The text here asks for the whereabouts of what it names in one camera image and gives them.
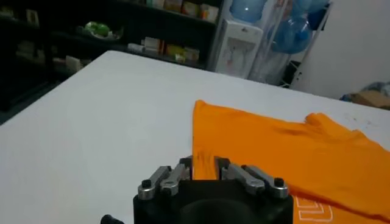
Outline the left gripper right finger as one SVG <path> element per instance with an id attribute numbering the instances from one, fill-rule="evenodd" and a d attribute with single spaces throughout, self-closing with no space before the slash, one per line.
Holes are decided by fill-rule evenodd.
<path id="1" fill-rule="evenodd" d="M 273 177 L 254 165 L 239 166 L 228 158 L 215 156 L 216 176 L 219 180 L 235 180 L 241 183 L 250 195 L 267 192 L 271 197 L 286 199 L 288 185 L 283 178 Z"/>

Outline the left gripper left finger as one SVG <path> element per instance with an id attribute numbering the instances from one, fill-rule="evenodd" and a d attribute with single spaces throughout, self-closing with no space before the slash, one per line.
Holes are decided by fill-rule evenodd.
<path id="1" fill-rule="evenodd" d="M 160 166 L 138 186 L 138 198 L 151 200 L 159 192 L 167 192 L 169 196 L 175 196 L 179 192 L 180 182 L 192 179 L 192 167 L 192 156 L 180 158 L 173 169 L 171 166 Z"/>

